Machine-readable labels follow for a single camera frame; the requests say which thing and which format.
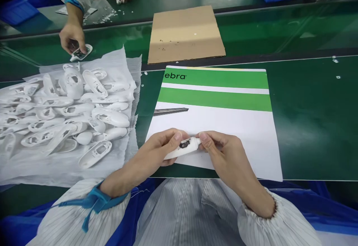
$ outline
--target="pile of plastic parts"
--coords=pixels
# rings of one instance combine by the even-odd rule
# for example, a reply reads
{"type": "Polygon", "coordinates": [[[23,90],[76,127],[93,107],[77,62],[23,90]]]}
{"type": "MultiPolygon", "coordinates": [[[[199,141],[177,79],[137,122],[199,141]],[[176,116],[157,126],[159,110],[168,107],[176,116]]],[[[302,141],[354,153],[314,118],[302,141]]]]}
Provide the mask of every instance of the pile of plastic parts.
{"type": "Polygon", "coordinates": [[[78,165],[86,169],[96,164],[110,152],[111,140],[127,134],[130,123],[123,111],[136,88],[123,75],[115,82],[103,82],[106,77],[101,68],[81,72],[79,65],[65,64],[58,79],[46,73],[2,89],[2,158],[9,160],[25,147],[47,157],[89,146],[78,165]]]}

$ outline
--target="green stripe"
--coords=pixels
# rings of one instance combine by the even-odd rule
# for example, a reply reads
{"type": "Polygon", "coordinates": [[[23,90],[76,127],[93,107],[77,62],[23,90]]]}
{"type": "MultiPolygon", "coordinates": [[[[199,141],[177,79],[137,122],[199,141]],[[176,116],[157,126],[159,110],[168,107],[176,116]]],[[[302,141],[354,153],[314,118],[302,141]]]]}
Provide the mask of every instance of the green stripe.
{"type": "Polygon", "coordinates": [[[269,88],[266,72],[250,71],[206,71],[203,69],[166,68],[163,82],[217,87],[269,88]]]}
{"type": "Polygon", "coordinates": [[[272,112],[270,95],[199,91],[162,87],[159,102],[272,112]]]}

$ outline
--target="cardboard sheet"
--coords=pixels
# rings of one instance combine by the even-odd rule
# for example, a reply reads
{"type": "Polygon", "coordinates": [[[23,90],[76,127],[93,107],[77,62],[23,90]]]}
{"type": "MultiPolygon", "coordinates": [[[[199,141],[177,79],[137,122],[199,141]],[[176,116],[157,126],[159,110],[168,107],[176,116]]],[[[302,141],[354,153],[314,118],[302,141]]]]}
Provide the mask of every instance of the cardboard sheet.
{"type": "Polygon", "coordinates": [[[148,64],[225,55],[211,6],[154,14],[148,64]]]}
{"type": "MultiPolygon", "coordinates": [[[[282,181],[279,146],[269,84],[264,69],[223,69],[167,66],[156,110],[181,112],[154,116],[147,139],[177,128],[194,136],[215,130],[239,137],[258,178],[282,181]]],[[[210,156],[194,151],[175,165],[214,169],[210,156]]]]}

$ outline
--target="white tissue paper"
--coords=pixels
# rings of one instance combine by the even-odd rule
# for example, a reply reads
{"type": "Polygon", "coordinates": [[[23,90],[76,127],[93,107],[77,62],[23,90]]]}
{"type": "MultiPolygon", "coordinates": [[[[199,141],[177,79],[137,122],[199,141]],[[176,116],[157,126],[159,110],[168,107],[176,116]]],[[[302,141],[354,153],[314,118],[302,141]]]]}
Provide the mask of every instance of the white tissue paper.
{"type": "MultiPolygon", "coordinates": [[[[42,158],[39,157],[38,149],[19,146],[14,155],[0,167],[0,185],[6,184],[39,184],[47,186],[71,187],[79,180],[87,178],[105,178],[113,171],[121,168],[138,150],[135,135],[136,108],[139,102],[140,73],[142,57],[126,59],[124,47],[104,55],[100,59],[90,62],[81,62],[81,72],[101,68],[108,74],[101,82],[115,82],[124,75],[128,83],[135,81],[134,101],[129,102],[129,107],[122,111],[130,118],[130,126],[127,134],[117,140],[112,140],[112,150],[104,156],[97,164],[81,169],[78,161],[92,145],[78,146],[74,151],[67,153],[53,153],[42,158]]],[[[63,75],[63,64],[53,66],[41,66],[40,74],[49,72],[57,79],[63,75]]]]}

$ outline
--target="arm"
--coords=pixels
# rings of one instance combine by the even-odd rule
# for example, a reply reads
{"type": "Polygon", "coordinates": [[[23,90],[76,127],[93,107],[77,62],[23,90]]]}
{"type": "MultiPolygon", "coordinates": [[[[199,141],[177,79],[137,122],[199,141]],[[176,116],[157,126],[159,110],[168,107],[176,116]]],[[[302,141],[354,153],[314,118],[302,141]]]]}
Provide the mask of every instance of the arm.
{"type": "Polygon", "coordinates": [[[300,211],[260,184],[238,137],[215,131],[201,132],[197,137],[219,177],[243,202],[238,212],[238,228],[247,246],[321,245],[300,211]]]}
{"type": "Polygon", "coordinates": [[[79,5],[75,6],[71,0],[62,0],[67,7],[67,23],[60,32],[62,48],[69,54],[78,46],[82,53],[86,53],[85,36],[82,29],[83,15],[90,8],[93,0],[76,0],[79,5]]]}
{"type": "MultiPolygon", "coordinates": [[[[113,172],[101,183],[99,190],[111,198],[130,192],[133,187],[156,172],[160,166],[173,164],[176,158],[163,159],[187,138],[189,136],[185,132],[176,129],[154,134],[122,169],[113,172]]],[[[101,178],[79,181],[54,205],[72,199],[85,198],[101,181],[101,178]]],[[[84,209],[81,206],[54,207],[45,215],[36,237],[29,242],[28,246],[104,246],[122,221],[129,199],[130,194],[112,208],[100,211],[98,214],[93,212],[87,233],[83,232],[82,224],[90,209],[84,209]]]]}

